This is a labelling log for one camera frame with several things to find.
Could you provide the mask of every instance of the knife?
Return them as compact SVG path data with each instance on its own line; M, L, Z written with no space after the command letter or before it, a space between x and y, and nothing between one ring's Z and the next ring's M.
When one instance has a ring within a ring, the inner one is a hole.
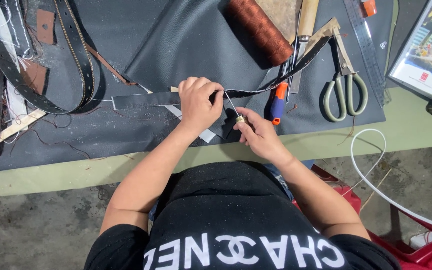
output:
M306 45L313 35L316 13L318 12L318 4L319 0L303 0L300 11L299 25L297 26L297 43L299 44L299 49L297 51L296 63L298 63L303 58ZM294 74L291 89L289 90L291 94L299 93L300 82L301 70Z

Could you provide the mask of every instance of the person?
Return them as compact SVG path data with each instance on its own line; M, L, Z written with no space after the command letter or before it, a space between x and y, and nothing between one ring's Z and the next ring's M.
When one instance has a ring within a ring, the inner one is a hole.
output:
M204 77L179 84L182 120L115 190L84 269L399 269L371 242L352 206L248 108L236 108L252 125L234 126L239 141L279 169L300 210L259 163L219 162L171 174L221 115L223 92Z

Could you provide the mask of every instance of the green scissor handles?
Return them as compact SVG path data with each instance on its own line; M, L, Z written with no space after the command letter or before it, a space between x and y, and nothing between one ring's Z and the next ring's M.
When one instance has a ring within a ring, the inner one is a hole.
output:
M341 78L342 78L342 76L340 76L338 74L336 79L329 83L328 88L326 89L326 93L324 94L324 98L322 99L324 111L326 112L326 115L329 118L329 120L331 120L333 122L343 121L346 118L346 114L347 114L346 113L346 99L345 99L343 87L341 84ZM353 80L361 88L361 92L362 92L361 93L362 104L357 111L354 110L354 106L353 106ZM336 84L337 96L338 96L339 102L340 102L339 105L341 108L341 115L338 118L336 118L331 113L331 110L329 107L329 96L331 95L331 92L333 92L335 84ZM366 84L364 83L363 79L357 73L354 73L354 75L348 74L347 75L347 87L346 87L346 89L347 89L347 111L348 111L348 113L352 116L356 116L356 115L361 114L364 111L364 109L366 108L366 105L368 104L368 88L366 87Z

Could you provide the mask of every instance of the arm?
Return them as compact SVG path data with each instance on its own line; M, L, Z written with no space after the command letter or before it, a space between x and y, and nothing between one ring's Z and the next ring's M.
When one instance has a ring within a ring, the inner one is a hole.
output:
M237 123L234 129L241 131L239 141L279 169L301 211L323 236L349 234L370 239L353 207L291 155L270 121L248 108L237 107L236 110L246 115L255 129L254 132L247 124Z
M214 91L220 92L211 104L209 96ZM179 84L179 96L181 122L119 184L106 208L99 234L118 224L132 224L148 231L148 213L184 151L221 115L223 87L219 83L189 77Z

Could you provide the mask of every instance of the scissors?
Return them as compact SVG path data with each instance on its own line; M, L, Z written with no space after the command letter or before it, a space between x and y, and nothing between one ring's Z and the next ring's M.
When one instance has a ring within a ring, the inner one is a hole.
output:
M338 61L339 70L335 75L335 79L331 81L328 87L326 88L326 93L324 94L322 102L323 102L324 111L326 112L326 115L329 118L329 120L333 122L340 122L346 118L347 113L349 113L352 116L356 116L361 114L364 111L366 105L368 104L368 88L366 87L366 84L364 83L363 79L358 75L357 72L353 70L348 54L346 53L346 50L344 48L343 40L341 39L341 35L339 34L339 30L337 28L333 29L333 35L336 40L336 47L338 53L337 61ZM344 96L343 86L341 83L341 78L344 76L347 76L346 78L347 108L346 108L346 99ZM360 95L361 106L359 107L358 110L354 110L354 105L353 105L353 81L361 89L361 95ZM341 115L338 118L336 118L331 113L329 107L329 97L333 92L335 85L336 85L337 95L339 98L339 103L340 103L339 105L341 108Z

